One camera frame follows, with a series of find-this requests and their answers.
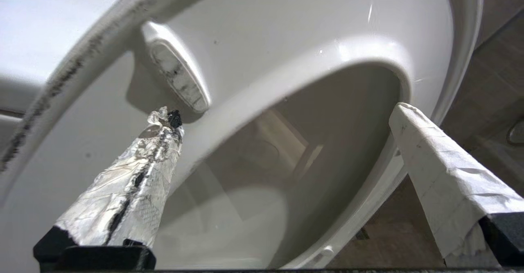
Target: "white toilet bowl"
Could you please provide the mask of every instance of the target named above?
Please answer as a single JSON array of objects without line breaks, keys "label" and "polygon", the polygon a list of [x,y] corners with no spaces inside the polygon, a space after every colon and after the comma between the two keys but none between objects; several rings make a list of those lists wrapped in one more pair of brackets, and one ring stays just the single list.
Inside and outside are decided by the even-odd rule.
[{"label": "white toilet bowl", "polygon": [[[4,157],[2,264],[37,270],[33,245],[167,105],[186,135],[157,268],[324,267],[406,175],[393,105],[442,121],[481,3],[118,1],[54,71]],[[204,112],[158,77],[159,41],[192,72]]]}]

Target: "toilet rim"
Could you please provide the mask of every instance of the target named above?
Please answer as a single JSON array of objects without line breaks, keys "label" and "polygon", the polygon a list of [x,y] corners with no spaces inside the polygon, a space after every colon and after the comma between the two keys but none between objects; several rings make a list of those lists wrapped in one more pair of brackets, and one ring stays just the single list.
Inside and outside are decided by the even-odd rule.
[{"label": "toilet rim", "polygon": [[[97,57],[102,54],[102,50],[108,49],[119,38],[123,38],[125,34],[128,34],[134,27],[156,14],[162,7],[162,4],[159,3],[161,1],[162,0],[120,0],[117,5],[98,21],[94,29],[90,30],[64,58],[60,66],[58,66],[52,74],[51,79],[37,101],[33,103],[28,110],[23,122],[18,128],[15,138],[11,141],[11,145],[7,148],[6,154],[2,159],[0,170],[3,171],[3,174],[0,176],[0,206],[3,207],[8,190],[16,179],[16,175],[21,171],[25,163],[29,161],[32,153],[38,148],[45,135],[47,135],[55,122],[67,107],[69,107],[71,101],[81,94],[97,76],[96,74],[89,74],[86,67],[96,61]],[[459,53],[459,58],[467,59],[470,57],[474,47],[474,40],[477,38],[482,0],[476,1],[477,13],[473,16],[476,19],[474,22],[475,28],[473,32],[470,31],[472,33],[468,37],[469,43],[461,44],[461,46],[464,47],[464,51]],[[192,1],[189,0],[178,0],[178,2],[181,4],[180,9],[192,3]],[[451,96],[451,100],[458,89],[456,84],[460,83],[466,64],[467,63],[462,62],[459,65],[462,66],[461,68],[455,68],[457,72],[453,73],[454,77],[442,91],[443,94]],[[409,85],[404,84],[401,77],[400,79],[403,86],[402,91],[410,92]],[[440,105],[437,105],[436,109],[440,112],[434,116],[434,120],[437,123],[442,121],[449,105],[451,105],[449,100],[447,102],[441,101]],[[383,150],[380,157],[382,157],[382,155],[393,156],[391,152],[392,148],[385,147],[384,149],[388,149],[388,153],[385,153],[385,150]],[[310,251],[315,247],[317,247],[316,244],[286,265],[286,267],[294,267],[295,265],[293,264],[296,264],[296,266],[300,266],[298,264],[306,264],[317,255],[315,252]],[[319,248],[315,251],[322,251],[323,249],[326,249],[325,246],[319,245]]]}]

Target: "white paper wrap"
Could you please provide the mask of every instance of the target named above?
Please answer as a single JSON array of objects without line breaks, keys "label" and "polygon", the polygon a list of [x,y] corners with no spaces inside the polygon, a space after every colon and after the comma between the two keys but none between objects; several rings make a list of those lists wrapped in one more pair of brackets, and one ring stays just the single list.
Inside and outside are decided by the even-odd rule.
[{"label": "white paper wrap", "polygon": [[78,245],[152,247],[182,146],[182,126],[170,126],[166,107],[113,164],[101,172],[56,221]]},{"label": "white paper wrap", "polygon": [[489,249],[479,227],[473,229],[483,216],[524,211],[513,189],[419,109],[398,103],[389,126],[443,258]]}]

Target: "aluminum foil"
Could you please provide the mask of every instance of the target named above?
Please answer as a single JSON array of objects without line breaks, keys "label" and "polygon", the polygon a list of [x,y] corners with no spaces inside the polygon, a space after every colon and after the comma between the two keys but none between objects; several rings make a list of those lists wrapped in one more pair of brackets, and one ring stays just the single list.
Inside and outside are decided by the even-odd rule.
[{"label": "aluminum foil", "polygon": [[147,121],[124,153],[57,219],[55,226],[68,231],[77,245],[123,245],[131,239],[152,247],[183,128],[178,112],[168,113],[166,107]]}]

